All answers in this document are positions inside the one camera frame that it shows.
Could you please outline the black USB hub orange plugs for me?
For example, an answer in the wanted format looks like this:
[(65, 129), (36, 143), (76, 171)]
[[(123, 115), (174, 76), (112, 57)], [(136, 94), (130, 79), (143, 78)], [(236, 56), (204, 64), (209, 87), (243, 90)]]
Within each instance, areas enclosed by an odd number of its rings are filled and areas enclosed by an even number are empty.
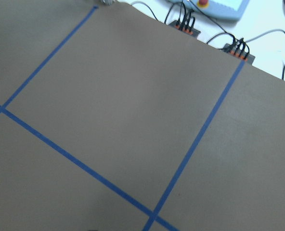
[(185, 24), (183, 27), (181, 27), (181, 23), (178, 23), (178, 20), (174, 20), (171, 23), (169, 23), (169, 26), (182, 31), (183, 33), (190, 35), (193, 38), (197, 38), (200, 34), (201, 31), (195, 29), (195, 28), (191, 28), (191, 26), (188, 26), (187, 24)]

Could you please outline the grey teach pendant tablet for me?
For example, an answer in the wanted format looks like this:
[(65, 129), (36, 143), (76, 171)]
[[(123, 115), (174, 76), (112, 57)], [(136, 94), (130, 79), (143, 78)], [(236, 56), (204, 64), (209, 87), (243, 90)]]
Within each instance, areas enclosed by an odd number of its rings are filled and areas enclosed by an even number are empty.
[(249, 0), (208, 0), (205, 5), (200, 4), (199, 0), (181, 0), (181, 2), (187, 9), (204, 13), (215, 19), (233, 22), (242, 18), (249, 4)]

